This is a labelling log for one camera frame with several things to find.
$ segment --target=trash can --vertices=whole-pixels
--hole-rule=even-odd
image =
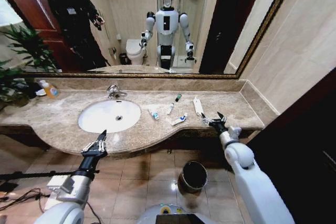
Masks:
[[[188,193],[201,191],[207,182],[204,166],[196,161],[186,163],[179,176],[179,185]]]
[[[130,65],[131,64],[131,60],[127,57],[127,54],[125,54],[125,53],[119,54],[119,59],[120,59],[120,64],[122,64],[122,65]]]

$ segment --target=name badge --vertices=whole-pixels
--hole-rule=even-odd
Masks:
[[[68,13],[69,13],[70,15],[75,15],[75,14],[77,14],[77,13],[76,13],[76,10],[75,10],[74,8],[67,8],[67,11],[68,11]]]

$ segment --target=chrome faucet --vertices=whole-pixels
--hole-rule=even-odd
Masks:
[[[118,97],[125,97],[127,94],[125,92],[119,91],[117,85],[111,85],[107,89],[107,94],[109,99],[118,98]]]

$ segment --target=sink drain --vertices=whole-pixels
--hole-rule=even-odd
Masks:
[[[116,121],[120,121],[120,120],[122,120],[122,115],[117,115],[117,116],[115,117],[115,120],[116,120]]]

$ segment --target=orange bottle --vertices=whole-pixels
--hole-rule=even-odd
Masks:
[[[50,98],[55,98],[59,95],[59,90],[56,89],[53,85],[46,82],[45,80],[39,81],[39,84],[42,86],[42,88],[45,90],[47,96]]]

